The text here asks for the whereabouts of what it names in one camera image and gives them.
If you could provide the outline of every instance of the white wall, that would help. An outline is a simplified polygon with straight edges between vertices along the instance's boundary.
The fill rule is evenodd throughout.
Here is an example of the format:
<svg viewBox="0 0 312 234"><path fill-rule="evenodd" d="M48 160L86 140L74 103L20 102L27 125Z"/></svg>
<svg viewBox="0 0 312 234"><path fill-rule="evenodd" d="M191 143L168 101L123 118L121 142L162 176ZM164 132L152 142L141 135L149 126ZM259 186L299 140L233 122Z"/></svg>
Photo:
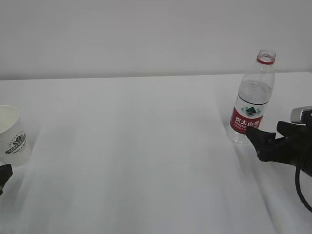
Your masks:
<svg viewBox="0 0 312 234"><path fill-rule="evenodd" d="M311 0L2 0L0 79L312 70Z"/></svg>

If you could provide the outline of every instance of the paper cup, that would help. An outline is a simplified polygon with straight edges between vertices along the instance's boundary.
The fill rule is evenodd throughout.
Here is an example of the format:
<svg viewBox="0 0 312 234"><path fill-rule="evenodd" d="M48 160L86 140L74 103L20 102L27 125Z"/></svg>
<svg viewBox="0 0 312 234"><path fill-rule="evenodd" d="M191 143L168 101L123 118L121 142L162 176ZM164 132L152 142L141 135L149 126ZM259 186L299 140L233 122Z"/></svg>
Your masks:
<svg viewBox="0 0 312 234"><path fill-rule="evenodd" d="M19 111L13 106L0 106L0 161L17 167L24 164L30 154Z"/></svg>

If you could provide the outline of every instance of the black cable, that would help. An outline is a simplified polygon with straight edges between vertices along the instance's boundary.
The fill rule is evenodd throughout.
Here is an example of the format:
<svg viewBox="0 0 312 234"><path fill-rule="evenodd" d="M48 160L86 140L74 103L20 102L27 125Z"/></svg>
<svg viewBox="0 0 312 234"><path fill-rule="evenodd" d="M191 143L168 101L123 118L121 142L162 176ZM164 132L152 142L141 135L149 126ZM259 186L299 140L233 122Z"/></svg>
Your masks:
<svg viewBox="0 0 312 234"><path fill-rule="evenodd" d="M309 145L307 147L306 151L304 152L304 154L301 156L300 160L298 160L298 162L297 162L294 181L295 181L296 190L297 190L297 193L298 193L298 196L299 196L301 202L312 213L312 207L309 205L307 200L304 198L302 191L301 191L301 188L300 188L300 181L299 181L300 170L301 170L303 163L305 163L307 161L307 158L310 155L310 148L311 148L311 146Z"/></svg>

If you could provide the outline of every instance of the cup logo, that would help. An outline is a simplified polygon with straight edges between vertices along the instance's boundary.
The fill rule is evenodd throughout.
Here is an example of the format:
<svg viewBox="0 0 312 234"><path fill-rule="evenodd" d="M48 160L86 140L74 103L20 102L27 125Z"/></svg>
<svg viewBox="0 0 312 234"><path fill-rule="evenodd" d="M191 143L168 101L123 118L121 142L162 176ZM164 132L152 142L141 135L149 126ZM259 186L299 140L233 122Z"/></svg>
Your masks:
<svg viewBox="0 0 312 234"><path fill-rule="evenodd" d="M22 151L25 148L26 144L26 133L20 132L18 133L9 143L9 150L5 151L6 154L14 153Z"/></svg>

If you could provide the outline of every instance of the tabletop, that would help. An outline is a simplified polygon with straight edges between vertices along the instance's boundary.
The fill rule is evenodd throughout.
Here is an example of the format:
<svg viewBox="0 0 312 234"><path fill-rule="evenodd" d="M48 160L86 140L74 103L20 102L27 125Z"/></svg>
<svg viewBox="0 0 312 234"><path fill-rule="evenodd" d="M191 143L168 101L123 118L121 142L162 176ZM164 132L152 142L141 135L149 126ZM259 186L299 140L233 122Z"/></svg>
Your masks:
<svg viewBox="0 0 312 234"><path fill-rule="evenodd" d="M311 233L294 167L227 138L241 77L0 81L33 149L0 197L0 234ZM260 129L312 105L311 85L277 73Z"/></svg>

